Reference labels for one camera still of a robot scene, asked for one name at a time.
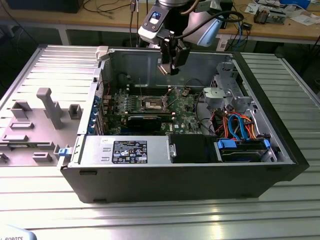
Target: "desk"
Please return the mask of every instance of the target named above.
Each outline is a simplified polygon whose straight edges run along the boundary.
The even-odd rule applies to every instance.
[[[113,2],[112,0],[98,0],[99,4]],[[249,0],[235,0],[235,7],[240,12],[245,10]],[[11,10],[4,3],[12,16],[22,25],[40,28],[54,28],[59,31],[61,42],[63,45],[69,45],[67,30],[91,30],[102,32],[129,32],[130,9],[129,6],[117,9],[113,12],[113,18],[100,15],[95,12],[89,12],[83,8],[78,13],[63,12],[47,12],[34,10]],[[110,5],[110,8],[116,8],[128,4],[127,0],[120,0],[118,3]],[[95,1],[91,1],[86,5],[87,8],[96,10]],[[146,15],[146,4],[139,5],[139,25],[143,22]],[[320,34],[320,24],[305,26],[291,19],[286,19],[285,24],[265,25],[255,24],[253,15],[244,13],[245,21],[253,24],[249,40],[266,41],[266,42],[282,42],[282,43],[298,43],[298,44],[314,44]],[[136,15],[133,16],[132,32],[137,27]],[[15,22],[0,9],[0,25],[15,25]],[[226,29],[221,29],[217,38],[220,39],[218,51],[225,49],[226,43],[230,38],[237,34],[237,29],[232,23],[227,25]]]

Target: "white tag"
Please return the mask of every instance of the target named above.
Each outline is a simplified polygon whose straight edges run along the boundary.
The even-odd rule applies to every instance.
[[[113,144],[114,141],[115,141],[115,139],[112,137],[102,137],[100,144]]]

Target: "slotted metal surface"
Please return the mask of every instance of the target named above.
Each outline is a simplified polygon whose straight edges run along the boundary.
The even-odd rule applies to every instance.
[[[274,55],[251,56],[253,69],[288,71]],[[272,61],[273,68],[260,65],[259,59]],[[292,88],[261,86],[270,92],[307,92],[298,81],[289,81],[297,84]],[[319,119],[315,104],[277,103],[274,107],[290,124],[303,123],[301,116],[313,122]],[[85,204],[55,167],[2,167],[0,219],[32,230],[38,240],[320,239],[320,133],[294,124],[291,127],[311,167],[291,182],[276,184],[259,199]]]
[[[13,117],[10,108],[16,101],[27,101],[32,109],[44,108],[37,98],[39,88],[51,88],[51,98],[62,109],[70,104],[83,108],[93,78],[96,47],[49,45],[37,50],[27,63],[23,76],[0,110],[0,135]]]
[[[242,53],[242,56],[311,167],[320,164],[317,96],[284,59],[269,54]],[[265,60],[268,64],[259,64]]]

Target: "floor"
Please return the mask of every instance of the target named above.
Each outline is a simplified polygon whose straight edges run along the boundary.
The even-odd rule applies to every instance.
[[[55,29],[26,27],[25,30],[30,33],[39,44],[61,44],[58,31]],[[13,38],[8,38],[6,35],[0,38],[0,96],[3,96],[37,47],[21,28],[15,27],[14,31],[15,35]],[[102,32],[100,38],[97,31],[69,30],[68,33],[72,45],[129,47],[128,33]],[[195,46],[193,49],[214,51],[217,44],[218,40],[216,39],[210,47]],[[303,62],[309,56],[308,45],[291,43],[281,45],[272,42],[256,43],[250,40],[247,44],[238,47],[236,51],[282,54],[297,72],[300,71]],[[302,76],[316,94],[320,91],[320,85],[315,83],[315,79],[320,76],[319,66],[320,56],[312,61]]]

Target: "power supply label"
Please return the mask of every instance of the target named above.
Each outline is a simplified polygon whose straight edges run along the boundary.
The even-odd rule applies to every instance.
[[[114,164],[148,163],[147,141],[114,141],[112,162]]]

